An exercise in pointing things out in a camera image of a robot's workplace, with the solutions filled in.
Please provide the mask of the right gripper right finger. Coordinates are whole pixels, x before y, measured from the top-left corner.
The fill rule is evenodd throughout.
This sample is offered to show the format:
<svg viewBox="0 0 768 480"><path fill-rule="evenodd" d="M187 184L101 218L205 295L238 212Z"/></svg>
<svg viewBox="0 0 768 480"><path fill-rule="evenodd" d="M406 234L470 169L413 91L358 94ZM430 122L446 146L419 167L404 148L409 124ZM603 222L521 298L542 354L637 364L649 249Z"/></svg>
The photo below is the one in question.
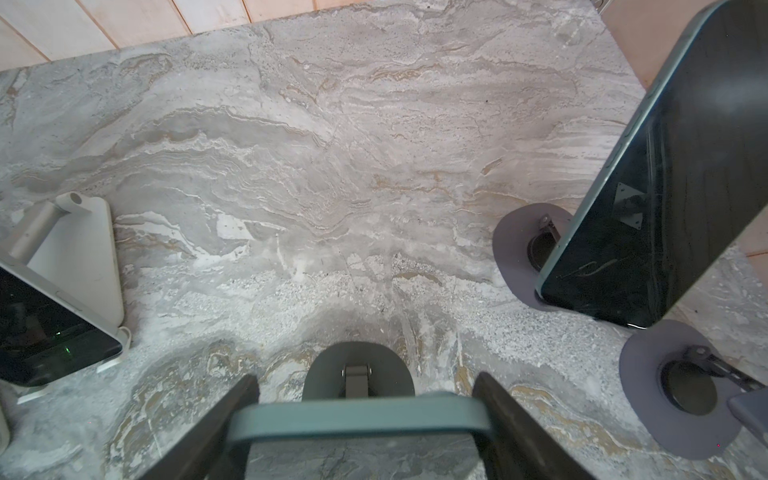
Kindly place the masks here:
<svg viewBox="0 0 768 480"><path fill-rule="evenodd" d="M474 435L489 479L593 477L489 373L476 377L472 397L490 418L491 431Z"/></svg>

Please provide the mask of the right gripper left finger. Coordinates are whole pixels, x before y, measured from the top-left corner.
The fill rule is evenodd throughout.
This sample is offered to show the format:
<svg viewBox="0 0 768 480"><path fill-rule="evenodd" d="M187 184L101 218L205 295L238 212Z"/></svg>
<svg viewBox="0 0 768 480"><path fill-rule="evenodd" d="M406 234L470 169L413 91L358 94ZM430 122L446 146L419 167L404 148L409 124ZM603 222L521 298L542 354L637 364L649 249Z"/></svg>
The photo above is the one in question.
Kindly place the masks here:
<svg viewBox="0 0 768 480"><path fill-rule="evenodd" d="M236 412L259 400L255 375L241 378L141 479L244 479L250 448L227 440Z"/></svg>

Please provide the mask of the phone with green case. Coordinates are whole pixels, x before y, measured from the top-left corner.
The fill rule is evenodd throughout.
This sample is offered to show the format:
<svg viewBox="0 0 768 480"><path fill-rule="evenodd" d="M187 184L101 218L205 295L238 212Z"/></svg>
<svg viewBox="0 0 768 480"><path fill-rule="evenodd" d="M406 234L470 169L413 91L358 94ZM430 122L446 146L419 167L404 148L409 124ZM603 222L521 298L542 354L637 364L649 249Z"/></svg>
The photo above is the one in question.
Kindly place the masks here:
<svg viewBox="0 0 768 480"><path fill-rule="evenodd" d="M434 393L258 404L233 414L227 441L237 445L294 439L455 433L493 435L492 420L482 401Z"/></svg>

